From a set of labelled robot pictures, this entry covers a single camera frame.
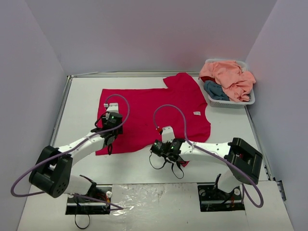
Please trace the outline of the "crimson red t shirt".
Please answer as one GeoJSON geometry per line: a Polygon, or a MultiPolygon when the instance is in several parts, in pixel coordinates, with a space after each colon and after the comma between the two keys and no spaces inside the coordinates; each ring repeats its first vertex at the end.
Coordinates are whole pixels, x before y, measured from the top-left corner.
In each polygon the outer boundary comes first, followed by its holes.
{"type": "Polygon", "coordinates": [[[113,142],[113,154],[136,152],[160,140],[155,126],[171,126],[176,138],[206,142],[211,124],[205,116],[207,102],[198,83],[187,73],[163,79],[165,88],[103,89],[98,116],[105,112],[104,103],[118,103],[126,119],[123,134],[113,142]]]}

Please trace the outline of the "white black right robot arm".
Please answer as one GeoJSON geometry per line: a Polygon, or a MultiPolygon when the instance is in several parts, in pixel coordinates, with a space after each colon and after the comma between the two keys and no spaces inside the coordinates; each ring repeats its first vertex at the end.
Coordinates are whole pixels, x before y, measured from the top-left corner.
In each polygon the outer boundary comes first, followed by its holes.
{"type": "Polygon", "coordinates": [[[263,155],[241,138],[225,143],[156,140],[150,152],[178,166],[181,162],[191,161],[226,165],[229,169],[219,176],[213,187],[214,195],[220,199],[226,198],[241,184],[257,185],[263,160],[263,155]]]}

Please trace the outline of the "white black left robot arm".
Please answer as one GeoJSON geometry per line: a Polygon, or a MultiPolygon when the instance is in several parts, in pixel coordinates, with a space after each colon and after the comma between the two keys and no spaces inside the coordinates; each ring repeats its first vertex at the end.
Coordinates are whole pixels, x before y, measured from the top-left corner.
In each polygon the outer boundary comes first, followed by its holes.
{"type": "Polygon", "coordinates": [[[45,147],[37,164],[42,165],[31,171],[29,182],[53,198],[62,194],[79,194],[85,201],[92,201],[102,191],[93,180],[72,175],[72,167],[91,153],[107,148],[112,153],[112,143],[123,133],[123,116],[116,112],[104,113],[96,126],[85,137],[61,147],[45,147]]]}

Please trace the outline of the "teal blue t shirt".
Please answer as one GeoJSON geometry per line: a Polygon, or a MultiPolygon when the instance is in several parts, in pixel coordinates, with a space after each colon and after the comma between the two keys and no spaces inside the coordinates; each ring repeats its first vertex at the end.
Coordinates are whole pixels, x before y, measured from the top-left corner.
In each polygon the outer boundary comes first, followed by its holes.
{"type": "Polygon", "coordinates": [[[229,97],[222,90],[222,86],[214,81],[207,80],[204,82],[204,90],[213,100],[229,101],[229,97]]]}

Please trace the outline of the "dark red t shirt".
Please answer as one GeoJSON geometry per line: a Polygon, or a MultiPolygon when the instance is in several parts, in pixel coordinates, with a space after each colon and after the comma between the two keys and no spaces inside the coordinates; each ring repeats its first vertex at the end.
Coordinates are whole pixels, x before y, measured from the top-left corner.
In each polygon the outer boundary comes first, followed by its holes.
{"type": "Polygon", "coordinates": [[[212,77],[209,77],[209,76],[202,76],[202,77],[199,77],[204,83],[206,81],[212,81],[212,82],[216,82],[214,78],[212,77]]]}

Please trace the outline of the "white plastic laundry basket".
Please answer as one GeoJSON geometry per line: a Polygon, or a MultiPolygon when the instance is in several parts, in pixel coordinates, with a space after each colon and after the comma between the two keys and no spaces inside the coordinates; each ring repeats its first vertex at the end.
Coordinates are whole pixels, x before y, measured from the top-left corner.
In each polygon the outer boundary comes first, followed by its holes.
{"type": "MultiPolygon", "coordinates": [[[[205,61],[206,62],[214,62],[214,61],[224,61],[223,59],[207,59],[205,61]]],[[[242,67],[243,70],[247,70],[248,66],[245,62],[243,61],[236,61],[239,63],[239,65],[242,67]]],[[[225,107],[225,108],[243,108],[247,105],[252,105],[255,102],[255,94],[254,94],[254,89],[252,89],[251,93],[250,93],[250,101],[248,102],[233,102],[231,100],[229,101],[221,101],[221,100],[213,100],[209,95],[208,95],[209,101],[210,101],[210,105],[213,107],[225,107]]]]}

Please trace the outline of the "salmon pink t shirt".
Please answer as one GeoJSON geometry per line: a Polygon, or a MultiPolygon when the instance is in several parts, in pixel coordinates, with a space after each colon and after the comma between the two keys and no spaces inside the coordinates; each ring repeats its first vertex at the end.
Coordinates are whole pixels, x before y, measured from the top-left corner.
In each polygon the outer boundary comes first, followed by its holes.
{"type": "Polygon", "coordinates": [[[233,102],[250,101],[250,93],[256,83],[250,71],[243,70],[234,60],[206,62],[199,78],[209,77],[220,85],[222,91],[233,102]]]}

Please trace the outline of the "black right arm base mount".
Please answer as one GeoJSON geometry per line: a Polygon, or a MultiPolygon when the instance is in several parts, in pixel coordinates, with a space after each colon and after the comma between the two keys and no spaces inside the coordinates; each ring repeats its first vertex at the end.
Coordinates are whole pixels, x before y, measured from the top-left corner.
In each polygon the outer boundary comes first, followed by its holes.
{"type": "Polygon", "coordinates": [[[231,193],[225,193],[214,187],[214,183],[197,185],[201,212],[244,211],[240,187],[231,193]]]}

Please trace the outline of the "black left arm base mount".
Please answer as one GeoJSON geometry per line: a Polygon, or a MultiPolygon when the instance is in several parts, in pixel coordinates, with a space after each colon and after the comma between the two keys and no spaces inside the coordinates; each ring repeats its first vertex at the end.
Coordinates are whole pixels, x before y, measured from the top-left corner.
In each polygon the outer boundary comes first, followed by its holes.
{"type": "Polygon", "coordinates": [[[110,206],[89,199],[68,196],[65,215],[109,215],[110,206]]]}

